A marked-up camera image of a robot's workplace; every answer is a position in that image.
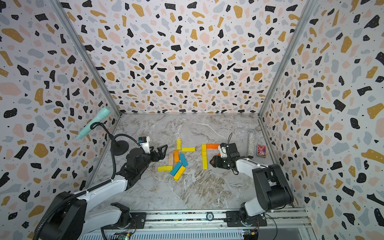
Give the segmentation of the orange block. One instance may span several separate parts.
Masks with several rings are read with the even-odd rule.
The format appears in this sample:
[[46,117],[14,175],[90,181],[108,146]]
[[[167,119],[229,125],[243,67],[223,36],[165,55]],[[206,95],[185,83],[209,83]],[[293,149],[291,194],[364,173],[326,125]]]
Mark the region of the orange block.
[[207,144],[206,149],[218,149],[219,146],[219,144]]

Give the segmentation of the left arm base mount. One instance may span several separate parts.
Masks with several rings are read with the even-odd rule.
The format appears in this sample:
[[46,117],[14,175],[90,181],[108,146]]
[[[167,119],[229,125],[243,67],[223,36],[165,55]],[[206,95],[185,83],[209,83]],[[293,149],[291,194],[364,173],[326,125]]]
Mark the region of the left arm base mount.
[[145,212],[122,212],[115,226],[119,229],[143,229],[146,222],[147,213]]

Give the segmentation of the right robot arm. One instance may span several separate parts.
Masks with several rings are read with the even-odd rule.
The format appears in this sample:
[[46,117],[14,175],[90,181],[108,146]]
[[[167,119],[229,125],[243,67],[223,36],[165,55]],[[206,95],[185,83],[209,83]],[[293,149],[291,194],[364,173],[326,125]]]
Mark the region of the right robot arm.
[[235,217],[228,217],[229,222],[240,221],[245,226],[252,226],[264,213],[293,203],[292,190],[279,165],[265,166],[241,156],[235,143],[221,143],[215,147],[220,154],[210,160],[212,167],[252,178],[256,191],[256,197],[242,203]]

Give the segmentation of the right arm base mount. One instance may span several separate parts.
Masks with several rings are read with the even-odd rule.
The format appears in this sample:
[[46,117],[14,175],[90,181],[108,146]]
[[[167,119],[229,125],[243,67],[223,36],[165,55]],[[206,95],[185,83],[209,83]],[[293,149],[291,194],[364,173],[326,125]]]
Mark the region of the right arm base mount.
[[226,211],[224,222],[228,227],[266,227],[267,221],[263,214],[249,216],[245,210]]

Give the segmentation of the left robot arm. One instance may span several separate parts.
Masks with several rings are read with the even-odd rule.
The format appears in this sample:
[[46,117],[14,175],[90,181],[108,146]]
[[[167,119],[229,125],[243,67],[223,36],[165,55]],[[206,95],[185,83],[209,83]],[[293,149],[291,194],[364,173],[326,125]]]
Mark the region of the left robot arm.
[[96,229],[112,226],[124,229],[134,223],[130,208],[111,203],[107,208],[92,210],[105,200],[132,188],[142,177],[150,163],[166,157],[168,146],[146,153],[142,147],[132,149],[119,172],[89,189],[70,194],[58,194],[42,217],[34,232],[35,240],[76,240]]

